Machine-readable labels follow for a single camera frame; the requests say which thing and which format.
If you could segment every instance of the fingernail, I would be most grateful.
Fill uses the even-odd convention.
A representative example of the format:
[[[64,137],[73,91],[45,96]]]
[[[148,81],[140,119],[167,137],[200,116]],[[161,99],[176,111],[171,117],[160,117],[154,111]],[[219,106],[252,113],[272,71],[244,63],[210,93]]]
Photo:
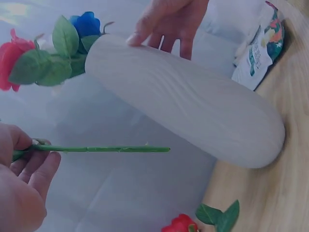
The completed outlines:
[[[45,145],[45,144],[50,145],[51,144],[50,141],[48,141],[46,139],[36,139],[36,138],[32,139],[32,143],[36,144],[36,145],[38,145],[38,144],[40,144],[40,145]]]
[[[130,37],[126,40],[126,43],[130,46],[138,45],[140,40],[140,35],[135,32],[134,34],[130,35]]]

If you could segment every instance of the hand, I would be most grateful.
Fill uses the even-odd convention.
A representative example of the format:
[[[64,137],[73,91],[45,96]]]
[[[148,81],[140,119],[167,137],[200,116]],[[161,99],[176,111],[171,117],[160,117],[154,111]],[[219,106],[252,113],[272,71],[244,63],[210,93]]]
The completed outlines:
[[[33,232],[46,217],[46,195],[61,156],[35,151],[11,164],[13,150],[31,144],[20,128],[0,123],[0,231]]]
[[[171,52],[180,40],[180,56],[191,59],[193,39],[206,13],[209,0],[152,0],[136,24],[136,31],[127,40],[140,46],[149,36],[148,46]]]

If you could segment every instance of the blue rose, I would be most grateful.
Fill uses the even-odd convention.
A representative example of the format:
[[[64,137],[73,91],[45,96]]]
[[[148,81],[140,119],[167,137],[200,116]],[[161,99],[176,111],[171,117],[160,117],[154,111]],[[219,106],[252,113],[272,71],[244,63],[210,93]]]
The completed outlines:
[[[100,35],[100,20],[95,18],[93,12],[85,12],[82,16],[71,16],[69,20],[77,30],[80,38],[89,35]]]

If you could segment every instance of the label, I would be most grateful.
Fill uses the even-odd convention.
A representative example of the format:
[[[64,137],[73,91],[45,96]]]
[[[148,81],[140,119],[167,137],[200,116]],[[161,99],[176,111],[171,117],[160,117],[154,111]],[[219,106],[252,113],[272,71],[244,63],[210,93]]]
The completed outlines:
[[[258,87],[283,46],[284,28],[278,18],[278,9],[268,2],[266,4],[273,9],[273,17],[266,28],[259,27],[232,76],[232,80],[250,90]]]

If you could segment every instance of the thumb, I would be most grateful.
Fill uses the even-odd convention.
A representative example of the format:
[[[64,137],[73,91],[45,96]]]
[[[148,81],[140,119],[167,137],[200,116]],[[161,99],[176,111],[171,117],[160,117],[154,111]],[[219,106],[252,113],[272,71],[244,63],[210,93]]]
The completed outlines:
[[[130,46],[140,46],[165,16],[177,12],[192,0],[152,0],[135,26],[135,32],[127,39]]]

